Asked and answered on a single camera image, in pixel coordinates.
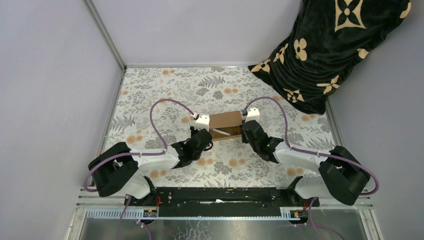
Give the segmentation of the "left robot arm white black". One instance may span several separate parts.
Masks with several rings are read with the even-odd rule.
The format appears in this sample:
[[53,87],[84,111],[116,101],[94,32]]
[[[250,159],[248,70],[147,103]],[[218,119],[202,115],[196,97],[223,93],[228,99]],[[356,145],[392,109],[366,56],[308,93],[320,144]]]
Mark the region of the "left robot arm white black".
[[143,171],[186,167],[212,146],[212,135],[205,129],[196,130],[190,138],[171,144],[167,150],[135,150],[118,142],[88,164],[88,177],[102,198],[122,193],[148,206],[155,200],[155,187],[141,175]]

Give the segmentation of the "white blue pen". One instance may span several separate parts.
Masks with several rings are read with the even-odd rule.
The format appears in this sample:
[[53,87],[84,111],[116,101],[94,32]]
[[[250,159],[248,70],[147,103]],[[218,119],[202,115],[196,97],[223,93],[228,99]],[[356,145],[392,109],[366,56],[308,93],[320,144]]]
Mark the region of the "white blue pen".
[[227,136],[227,137],[231,136],[231,134],[230,134],[230,133],[225,132],[225,131],[222,131],[222,130],[220,130],[220,129],[212,128],[211,130],[212,130],[212,131],[214,131],[214,132],[216,132],[216,133],[219,133],[219,134],[221,134],[221,135]]

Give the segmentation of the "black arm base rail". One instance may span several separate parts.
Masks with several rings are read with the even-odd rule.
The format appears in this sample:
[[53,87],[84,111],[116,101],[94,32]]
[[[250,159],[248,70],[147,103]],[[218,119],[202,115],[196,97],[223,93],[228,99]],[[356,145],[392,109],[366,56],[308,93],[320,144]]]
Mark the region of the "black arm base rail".
[[292,187],[158,187],[142,199],[126,197],[124,203],[131,207],[153,207],[155,210],[195,209],[196,212],[205,206],[247,212],[259,208],[294,208],[306,211],[310,204],[314,207],[320,205],[318,200],[302,198]]

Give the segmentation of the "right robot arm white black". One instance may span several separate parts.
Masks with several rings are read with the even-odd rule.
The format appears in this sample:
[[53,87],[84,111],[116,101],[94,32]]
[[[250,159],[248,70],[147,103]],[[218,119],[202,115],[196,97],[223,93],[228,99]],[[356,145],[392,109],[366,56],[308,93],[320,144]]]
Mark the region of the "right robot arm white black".
[[286,198],[293,206],[314,197],[332,197],[352,206],[371,179],[371,174],[343,146],[337,145],[327,151],[289,146],[282,138],[268,136],[255,120],[243,123],[241,130],[243,143],[248,143],[262,160],[287,163],[316,173],[316,176],[303,176],[289,185]]

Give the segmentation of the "brown cardboard box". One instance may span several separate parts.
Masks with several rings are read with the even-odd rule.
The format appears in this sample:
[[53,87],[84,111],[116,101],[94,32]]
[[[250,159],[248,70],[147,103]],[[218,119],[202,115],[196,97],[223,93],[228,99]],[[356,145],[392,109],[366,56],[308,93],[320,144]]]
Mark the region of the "brown cardboard box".
[[[217,113],[210,115],[209,132],[212,136],[212,140],[222,141],[234,138],[240,138],[242,136],[242,114],[239,110],[229,111],[224,113]],[[224,132],[230,133],[231,136],[225,136],[212,129],[219,129]]]

